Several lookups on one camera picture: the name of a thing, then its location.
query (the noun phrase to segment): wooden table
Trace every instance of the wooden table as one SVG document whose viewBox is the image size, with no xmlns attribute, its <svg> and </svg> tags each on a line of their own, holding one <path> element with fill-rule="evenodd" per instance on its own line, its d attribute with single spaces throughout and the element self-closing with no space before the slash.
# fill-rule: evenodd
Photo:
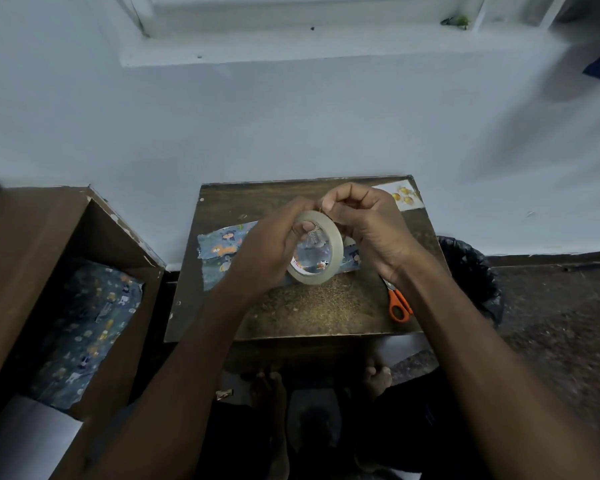
<svg viewBox="0 0 600 480">
<path fill-rule="evenodd" d="M 196 320 L 206 295 L 198 259 L 199 234 L 261 219 L 298 195 L 317 200 L 347 181 L 372 186 L 406 178 L 420 196 L 410 175 L 202 185 L 165 342 L 181 338 Z M 408 210 L 402 216 L 414 237 L 445 264 L 426 209 Z M 286 362 L 292 356 L 338 354 L 342 347 L 359 349 L 362 343 L 368 350 L 373 339 L 419 330 L 414 319 L 398 324 L 389 318 L 387 290 L 377 273 L 363 263 L 359 271 L 337 274 L 320 286 L 298 284 L 271 290 L 245 316 L 228 363 L 246 370 L 266 361 Z M 252 366 L 244 364 L 254 356 Z"/>
</svg>

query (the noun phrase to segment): scissors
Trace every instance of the scissors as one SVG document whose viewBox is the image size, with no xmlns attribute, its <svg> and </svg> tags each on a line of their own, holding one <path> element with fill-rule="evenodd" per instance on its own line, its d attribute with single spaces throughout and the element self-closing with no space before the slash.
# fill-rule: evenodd
<svg viewBox="0 0 600 480">
<path fill-rule="evenodd" d="M 407 300 L 402 296 L 400 291 L 396 290 L 390 282 L 382 278 L 384 284 L 389 290 L 389 315 L 398 323 L 407 323 L 409 321 L 409 315 L 413 315 L 413 310 L 409 306 Z"/>
</svg>

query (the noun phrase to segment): foot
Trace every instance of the foot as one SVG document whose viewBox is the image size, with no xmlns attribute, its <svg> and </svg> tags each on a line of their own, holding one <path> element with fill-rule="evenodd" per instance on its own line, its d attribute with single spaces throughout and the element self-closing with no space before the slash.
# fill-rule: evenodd
<svg viewBox="0 0 600 480">
<path fill-rule="evenodd" d="M 271 427 L 271 467 L 267 480 L 287 480 L 289 457 L 285 434 L 285 414 L 287 412 L 287 389 L 282 384 L 282 376 L 271 372 L 267 377 L 259 372 L 251 384 L 251 403 L 264 413 Z"/>
<path fill-rule="evenodd" d="M 373 367 L 368 366 L 365 369 L 364 377 L 362 379 L 371 400 L 374 401 L 376 397 L 384 393 L 384 390 L 391 386 L 391 369 L 383 367 L 379 371 Z"/>
</svg>

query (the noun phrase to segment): black pants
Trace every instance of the black pants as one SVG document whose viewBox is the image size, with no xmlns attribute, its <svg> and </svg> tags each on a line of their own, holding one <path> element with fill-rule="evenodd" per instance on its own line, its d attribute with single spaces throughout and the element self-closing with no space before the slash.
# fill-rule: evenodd
<svg viewBox="0 0 600 480">
<path fill-rule="evenodd" d="M 362 421 L 356 450 L 368 460 L 421 472 L 422 480 L 491 478 L 440 368 L 389 387 L 356 418 L 342 412 L 341 442 L 353 436 L 348 433 L 352 425 L 345 423 Z M 217 478 L 218 473 L 225 478 L 265 478 L 271 448 L 264 425 L 259 412 L 248 406 L 214 402 L 196 480 Z M 335 454 L 342 454 L 340 445 Z"/>
</svg>

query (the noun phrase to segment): sheet of paper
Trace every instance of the sheet of paper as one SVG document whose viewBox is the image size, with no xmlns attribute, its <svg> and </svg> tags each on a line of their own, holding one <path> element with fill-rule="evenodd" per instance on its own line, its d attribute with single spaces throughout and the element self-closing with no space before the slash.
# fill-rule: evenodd
<svg viewBox="0 0 600 480">
<path fill-rule="evenodd" d="M 423 202 L 420 200 L 415 190 L 413 190 L 413 187 L 408 180 L 376 185 L 374 188 L 389 192 L 395 199 L 396 204 L 398 204 L 398 209 L 400 209 L 400 211 L 422 209 L 424 207 Z"/>
<path fill-rule="evenodd" d="M 0 414 L 0 480 L 48 480 L 81 421 L 14 396 Z"/>
</svg>

